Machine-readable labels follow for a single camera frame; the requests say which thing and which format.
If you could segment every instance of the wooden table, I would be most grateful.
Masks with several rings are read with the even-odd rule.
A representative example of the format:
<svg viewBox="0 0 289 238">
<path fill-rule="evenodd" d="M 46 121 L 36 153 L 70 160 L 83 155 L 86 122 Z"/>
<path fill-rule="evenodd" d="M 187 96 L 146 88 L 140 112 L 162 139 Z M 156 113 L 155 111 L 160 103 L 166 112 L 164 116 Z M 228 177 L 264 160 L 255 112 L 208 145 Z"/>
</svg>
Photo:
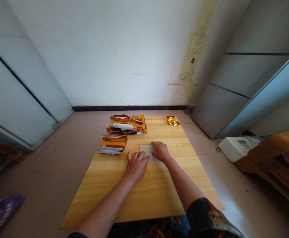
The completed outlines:
<svg viewBox="0 0 289 238">
<path fill-rule="evenodd" d="M 224 207 L 201 165 L 181 125 L 170 126 L 165 117 L 145 117 L 149 130 L 144 135 L 128 136 L 127 146 L 120 156 L 96 152 L 81 185 L 70 205 L 62 229 L 77 226 L 96 204 L 109 193 L 123 177 L 129 150 L 139 151 L 141 144 L 162 141 L 171 156 L 220 210 Z M 162 218 L 183 215 L 185 211 L 176 193 L 166 166 L 148 163 L 147 171 L 126 198 L 115 222 Z"/>
</svg>

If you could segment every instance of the black baseboard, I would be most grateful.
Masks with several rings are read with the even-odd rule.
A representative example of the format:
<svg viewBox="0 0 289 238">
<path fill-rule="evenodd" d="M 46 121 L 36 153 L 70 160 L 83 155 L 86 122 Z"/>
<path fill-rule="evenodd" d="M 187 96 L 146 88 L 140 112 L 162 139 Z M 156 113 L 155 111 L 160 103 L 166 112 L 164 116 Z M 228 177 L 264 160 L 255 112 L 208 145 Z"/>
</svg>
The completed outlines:
<svg viewBox="0 0 289 238">
<path fill-rule="evenodd" d="M 73 106 L 74 111 L 184 110 L 186 106 Z"/>
</svg>

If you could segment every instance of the stack of paper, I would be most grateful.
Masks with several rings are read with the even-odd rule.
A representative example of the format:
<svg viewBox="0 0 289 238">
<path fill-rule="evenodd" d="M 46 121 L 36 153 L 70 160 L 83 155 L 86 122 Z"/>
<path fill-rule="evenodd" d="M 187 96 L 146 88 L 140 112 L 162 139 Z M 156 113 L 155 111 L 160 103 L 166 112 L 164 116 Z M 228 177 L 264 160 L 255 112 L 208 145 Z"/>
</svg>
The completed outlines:
<svg viewBox="0 0 289 238">
<path fill-rule="evenodd" d="M 103 135 L 103 145 L 100 146 L 100 154 L 120 155 L 127 143 L 128 135 L 143 135 L 147 133 L 144 115 L 127 116 L 114 115 L 110 117 L 110 124 L 106 127 L 107 135 Z"/>
</svg>

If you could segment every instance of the wooden chair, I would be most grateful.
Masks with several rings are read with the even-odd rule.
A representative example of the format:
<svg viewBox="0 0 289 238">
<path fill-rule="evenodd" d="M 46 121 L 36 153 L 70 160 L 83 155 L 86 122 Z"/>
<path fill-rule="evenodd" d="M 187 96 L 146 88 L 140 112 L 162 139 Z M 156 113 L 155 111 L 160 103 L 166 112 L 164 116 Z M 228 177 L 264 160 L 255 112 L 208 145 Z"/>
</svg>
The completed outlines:
<svg viewBox="0 0 289 238">
<path fill-rule="evenodd" d="M 289 151 L 289 131 L 264 139 L 235 165 L 244 173 L 258 174 L 289 201 L 289 166 L 278 157 Z"/>
</svg>

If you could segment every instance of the floral shirt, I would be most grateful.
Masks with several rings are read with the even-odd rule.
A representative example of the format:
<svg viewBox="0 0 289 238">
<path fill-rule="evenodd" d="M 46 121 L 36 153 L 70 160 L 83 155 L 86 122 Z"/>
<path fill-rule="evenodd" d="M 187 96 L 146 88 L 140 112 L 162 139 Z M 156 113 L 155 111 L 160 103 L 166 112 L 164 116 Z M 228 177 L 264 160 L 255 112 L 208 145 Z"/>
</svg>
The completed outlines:
<svg viewBox="0 0 289 238">
<path fill-rule="evenodd" d="M 167 237 L 244 237 L 223 213 L 207 198 L 193 202 L 186 216 L 116 223 L 109 234 L 112 237 L 167 238 Z M 68 238 L 87 238 L 72 233 Z"/>
</svg>

